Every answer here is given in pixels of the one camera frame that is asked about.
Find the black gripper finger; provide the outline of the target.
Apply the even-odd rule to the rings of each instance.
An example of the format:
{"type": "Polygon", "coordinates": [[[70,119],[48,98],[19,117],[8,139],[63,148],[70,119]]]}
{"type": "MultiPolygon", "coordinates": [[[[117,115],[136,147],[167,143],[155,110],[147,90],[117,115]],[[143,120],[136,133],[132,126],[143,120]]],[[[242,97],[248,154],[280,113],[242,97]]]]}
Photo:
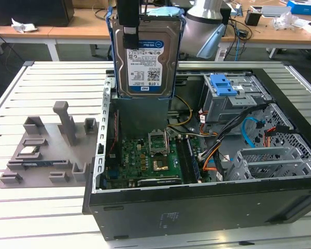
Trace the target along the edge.
{"type": "Polygon", "coordinates": [[[123,26],[123,45],[125,49],[138,49],[139,44],[139,0],[117,1],[119,24],[123,26]]]}

